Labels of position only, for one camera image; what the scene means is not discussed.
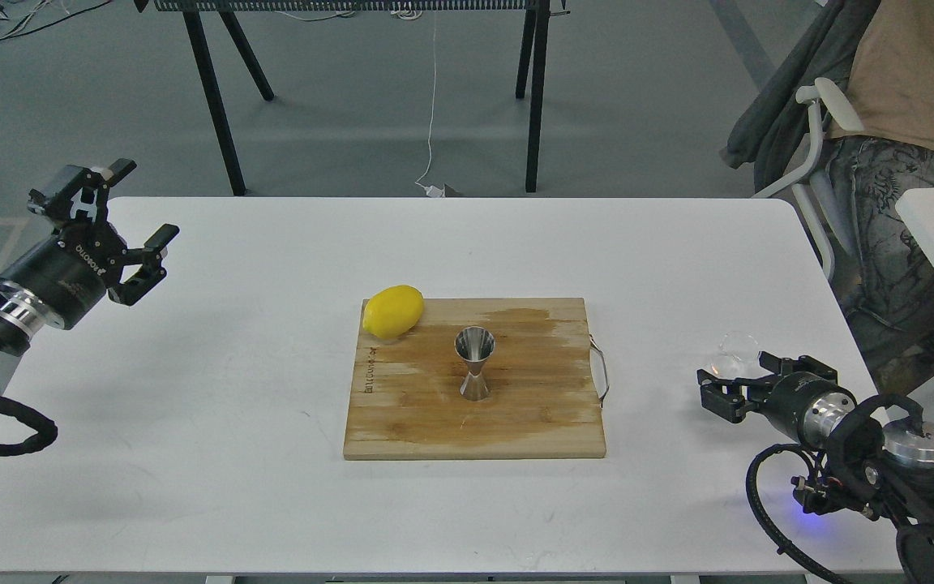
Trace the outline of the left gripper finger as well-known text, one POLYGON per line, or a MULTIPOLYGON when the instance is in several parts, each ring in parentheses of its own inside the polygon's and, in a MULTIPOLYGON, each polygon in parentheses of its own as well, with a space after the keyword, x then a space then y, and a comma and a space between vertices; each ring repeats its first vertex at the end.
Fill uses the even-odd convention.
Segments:
POLYGON ((112 302, 134 306, 167 276, 163 259, 167 245, 179 234, 177 225, 163 223, 143 247, 127 248, 108 255, 108 296, 112 302))
POLYGON ((31 189, 27 208, 52 223, 53 240, 97 240, 119 236, 108 222, 112 187, 136 169, 134 160, 119 158, 106 169, 67 164, 42 190, 31 189))

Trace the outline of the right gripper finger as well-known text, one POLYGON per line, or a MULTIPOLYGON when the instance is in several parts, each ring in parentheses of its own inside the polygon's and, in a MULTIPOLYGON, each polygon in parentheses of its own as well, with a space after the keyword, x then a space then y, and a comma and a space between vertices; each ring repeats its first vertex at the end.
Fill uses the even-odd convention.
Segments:
POLYGON ((816 361, 809 355, 800 355, 797 359, 782 358, 768 351, 759 353, 760 368, 771 372, 774 375, 790 375, 796 372, 807 372, 816 375, 822 380, 838 383, 838 371, 826 363, 816 361))
POLYGON ((730 423, 741 423, 746 414, 756 413, 764 398, 764 381, 752 378, 724 380, 713 373, 696 371, 701 406, 730 423))

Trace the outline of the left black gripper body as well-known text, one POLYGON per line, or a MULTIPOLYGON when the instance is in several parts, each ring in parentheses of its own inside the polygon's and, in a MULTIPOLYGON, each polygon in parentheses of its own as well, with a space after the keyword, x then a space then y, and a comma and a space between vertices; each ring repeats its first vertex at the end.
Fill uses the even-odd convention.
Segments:
POLYGON ((70 330, 118 284, 126 241, 114 228, 61 228, 0 274, 11 290, 26 290, 51 311, 49 324, 70 330))

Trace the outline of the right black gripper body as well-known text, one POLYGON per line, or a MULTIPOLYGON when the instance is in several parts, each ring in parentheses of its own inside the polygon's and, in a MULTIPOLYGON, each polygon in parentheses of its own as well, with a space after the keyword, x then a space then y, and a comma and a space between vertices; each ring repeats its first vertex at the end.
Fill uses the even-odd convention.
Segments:
POLYGON ((811 372, 771 375, 769 381, 767 397, 757 410, 804 447, 823 447, 857 404, 846 389, 811 372))

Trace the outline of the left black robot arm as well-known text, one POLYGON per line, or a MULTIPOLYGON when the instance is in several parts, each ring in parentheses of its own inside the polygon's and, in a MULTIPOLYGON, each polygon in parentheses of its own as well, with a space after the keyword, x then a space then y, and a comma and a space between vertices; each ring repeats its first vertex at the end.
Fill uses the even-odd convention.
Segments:
MULTIPOLYGON (((179 228, 165 223, 130 248, 108 219, 111 190, 135 167, 125 158, 104 169, 66 165, 29 193, 29 211, 53 229, 0 274, 0 354, 25 354, 46 325, 73 329, 105 297, 133 306, 164 280, 179 228)), ((0 456, 36 453, 57 436, 53 420, 0 391, 0 456)))

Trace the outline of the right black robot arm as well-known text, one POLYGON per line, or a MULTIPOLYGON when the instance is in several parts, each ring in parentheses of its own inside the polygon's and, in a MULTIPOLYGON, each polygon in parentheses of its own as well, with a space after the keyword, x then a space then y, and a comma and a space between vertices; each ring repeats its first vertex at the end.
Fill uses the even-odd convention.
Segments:
POLYGON ((788 539, 760 499, 760 466, 790 452, 807 466, 791 481, 804 513, 849 509, 868 520, 890 520, 907 580, 934 583, 934 423, 924 420, 923 407, 898 394, 857 401, 835 370, 812 356, 761 352, 757 361, 766 375, 754 380, 723 380, 704 369, 696 379, 706 410, 730 423, 762 414, 789 437, 757 454, 745 479, 750 509, 778 553, 827 582, 844 581, 788 539))

